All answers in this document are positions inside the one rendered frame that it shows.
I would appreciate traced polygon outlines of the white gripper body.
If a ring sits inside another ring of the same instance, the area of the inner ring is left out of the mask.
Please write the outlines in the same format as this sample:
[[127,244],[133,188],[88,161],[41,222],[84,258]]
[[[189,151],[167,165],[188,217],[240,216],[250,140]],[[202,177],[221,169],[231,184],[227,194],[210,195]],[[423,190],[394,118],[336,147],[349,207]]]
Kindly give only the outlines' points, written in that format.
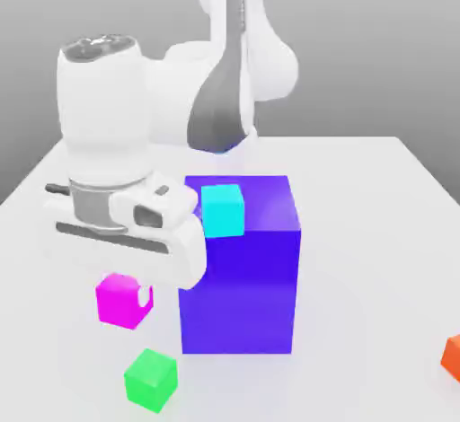
[[207,268],[205,237],[194,214],[173,229],[136,226],[126,234],[101,235],[75,218],[69,199],[49,199],[43,205],[40,236],[45,253],[61,264],[100,276],[120,273],[143,285],[189,290]]

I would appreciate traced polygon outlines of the small magenta cube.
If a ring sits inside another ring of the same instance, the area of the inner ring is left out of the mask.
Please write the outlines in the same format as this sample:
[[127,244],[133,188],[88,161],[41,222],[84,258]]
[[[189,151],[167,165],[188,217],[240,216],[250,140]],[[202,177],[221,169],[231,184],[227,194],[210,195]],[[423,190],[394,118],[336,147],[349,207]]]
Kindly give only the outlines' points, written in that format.
[[154,306],[154,290],[150,303],[142,308],[137,292],[140,284],[131,276],[112,273],[96,286],[99,321],[128,330],[135,330]]

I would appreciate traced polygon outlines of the small green cube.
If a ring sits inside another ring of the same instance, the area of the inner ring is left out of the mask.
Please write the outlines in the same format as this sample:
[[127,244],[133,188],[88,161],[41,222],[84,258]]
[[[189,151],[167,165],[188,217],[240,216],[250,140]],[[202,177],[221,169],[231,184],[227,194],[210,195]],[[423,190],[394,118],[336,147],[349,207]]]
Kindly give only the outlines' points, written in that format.
[[175,358],[146,348],[124,373],[129,401],[160,413],[178,387]]

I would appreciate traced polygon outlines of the small cyan cube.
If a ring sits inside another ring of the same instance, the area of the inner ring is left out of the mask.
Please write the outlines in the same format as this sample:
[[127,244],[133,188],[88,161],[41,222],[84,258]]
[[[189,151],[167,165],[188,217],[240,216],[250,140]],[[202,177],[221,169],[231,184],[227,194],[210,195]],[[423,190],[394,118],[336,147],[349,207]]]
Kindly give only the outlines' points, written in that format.
[[207,238],[244,235],[245,204],[237,184],[201,187],[201,218]]

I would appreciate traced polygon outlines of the small orange cube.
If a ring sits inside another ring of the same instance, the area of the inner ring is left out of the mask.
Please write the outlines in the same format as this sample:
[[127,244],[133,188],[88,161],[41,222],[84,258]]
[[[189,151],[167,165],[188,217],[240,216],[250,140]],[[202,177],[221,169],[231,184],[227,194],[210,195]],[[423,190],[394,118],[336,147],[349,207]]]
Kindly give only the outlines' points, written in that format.
[[460,334],[447,339],[441,365],[460,382]]

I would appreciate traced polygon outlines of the large purple box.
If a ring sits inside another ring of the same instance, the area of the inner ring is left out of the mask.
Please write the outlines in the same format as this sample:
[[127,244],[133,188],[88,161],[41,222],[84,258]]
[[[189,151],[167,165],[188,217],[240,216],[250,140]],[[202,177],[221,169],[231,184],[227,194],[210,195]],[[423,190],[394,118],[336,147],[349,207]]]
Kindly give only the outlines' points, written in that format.
[[208,239],[204,277],[179,292],[183,353],[290,353],[301,225],[288,178],[189,175],[185,183],[238,185],[245,232]]

